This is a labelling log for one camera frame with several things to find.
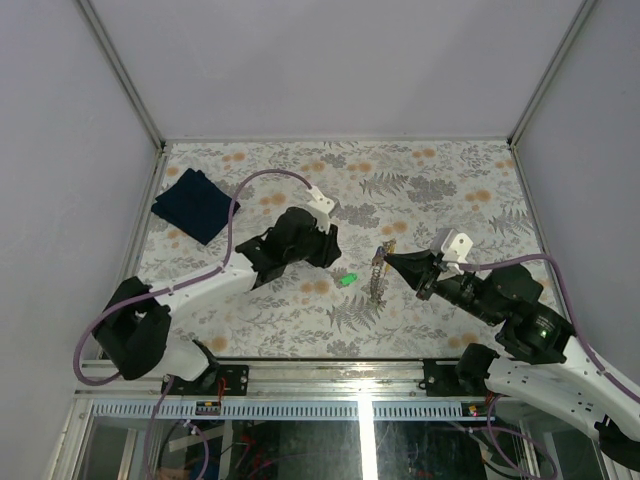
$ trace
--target folded cloth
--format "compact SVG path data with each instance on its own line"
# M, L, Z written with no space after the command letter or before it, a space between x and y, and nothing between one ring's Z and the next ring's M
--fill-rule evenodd
M188 169L175 185L156 197L151 211L203 245L227 225L231 198L202 171ZM235 214L240 208L236 203Z

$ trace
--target table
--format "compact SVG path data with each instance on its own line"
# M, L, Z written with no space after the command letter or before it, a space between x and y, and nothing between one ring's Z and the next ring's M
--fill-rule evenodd
M371 259L391 238L398 253L424 250L443 227L472 238L474 262L539 252L514 167L504 141L171 144L161 191L188 168L202 170L228 194L256 170L301 173L339 200L332 221L343 252L327 270L299 263L257 290L174 319L172 331L229 357L443 358L459 356L470 342L495 348L499 327L439 298L419 301L393 270L384 279L384 304L373 305ZM308 200L295 179L255 179L240 195L235 241L262 234L287 207ZM225 242L220 234L202 246L153 216L138 275L145 281L184 275L221 258ZM553 307L544 265L527 266L545 285L542 301ZM348 273L358 279L344 286Z

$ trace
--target robotic arm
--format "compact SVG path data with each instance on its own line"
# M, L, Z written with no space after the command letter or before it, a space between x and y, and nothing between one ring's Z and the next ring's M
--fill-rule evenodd
M215 304L228 295L259 288L282 276L291 263L304 260L314 267L327 268L340 258L338 227L329 220L335 204L317 187L309 193L312 200L305 208L290 207L264 234L238 245L217 275L212 275L213 268L208 266L152 285L145 285L138 277L122 282L107 308L150 291L169 291L114 312L93 330L122 377L134 380L154 370L180 377L195 391L206 393L211 387L216 391L219 364L215 357L198 341L171 335L172 318Z
M513 359L471 344L456 367L459 382L469 390L522 399L598 441L614 461L640 471L640 404L589 360L573 326L538 302L543 287L525 267L497 268L484 280L462 272L458 264L472 245L467 235L447 229L429 250L385 256L418 298L436 294L487 325L502 325L495 338ZM640 387L600 360L640 395Z

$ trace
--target perforated metal strip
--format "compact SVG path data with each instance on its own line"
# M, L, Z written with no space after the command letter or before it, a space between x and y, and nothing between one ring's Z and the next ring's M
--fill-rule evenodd
M228 400L222 411L198 408L194 401L167 400L157 418L217 418L225 420L357 420L354 401L256 402ZM94 414L120 418L149 418L154 401L96 400ZM460 420L460 402L373 402L376 420Z

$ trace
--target white wall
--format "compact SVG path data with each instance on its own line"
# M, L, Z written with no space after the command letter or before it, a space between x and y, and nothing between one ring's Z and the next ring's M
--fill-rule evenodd
M502 136L581 0L94 0L167 138Z
M0 476L40 478L153 148L70 0L0 4Z
M600 2L520 155L589 339L640 383L640 2Z

